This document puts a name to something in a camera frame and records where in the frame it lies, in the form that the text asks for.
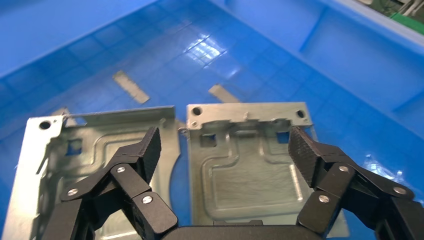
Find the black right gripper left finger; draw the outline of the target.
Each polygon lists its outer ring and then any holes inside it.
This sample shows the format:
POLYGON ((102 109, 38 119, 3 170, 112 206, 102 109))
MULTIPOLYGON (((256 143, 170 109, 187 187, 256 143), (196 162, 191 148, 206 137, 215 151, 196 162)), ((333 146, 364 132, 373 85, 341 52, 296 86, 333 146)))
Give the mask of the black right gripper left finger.
POLYGON ((118 148, 104 168, 62 193, 42 238, 93 240, 110 215, 123 211, 142 239, 162 239, 178 227, 178 218, 150 187, 160 155, 157 127, 140 142, 118 148))

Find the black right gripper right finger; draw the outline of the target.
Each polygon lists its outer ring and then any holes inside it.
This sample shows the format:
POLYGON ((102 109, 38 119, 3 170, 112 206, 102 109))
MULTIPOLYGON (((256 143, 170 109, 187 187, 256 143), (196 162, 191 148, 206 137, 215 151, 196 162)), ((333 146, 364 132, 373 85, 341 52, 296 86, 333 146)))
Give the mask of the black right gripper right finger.
POLYGON ((424 209, 408 187, 357 165, 339 147, 289 132, 288 153, 313 193, 296 224, 327 237, 341 210, 354 214, 378 240, 421 240, 424 209))

